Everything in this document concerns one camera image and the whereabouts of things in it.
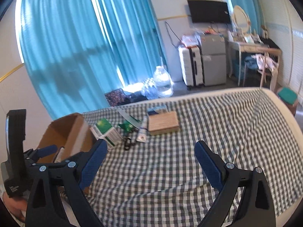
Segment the person left hand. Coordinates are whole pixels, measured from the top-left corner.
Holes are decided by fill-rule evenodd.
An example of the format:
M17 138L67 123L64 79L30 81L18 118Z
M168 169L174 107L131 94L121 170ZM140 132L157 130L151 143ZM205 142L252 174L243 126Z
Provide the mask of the person left hand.
M7 193L3 194L3 202L8 211L19 221L25 223L24 213L27 211L27 200L23 197L10 198Z

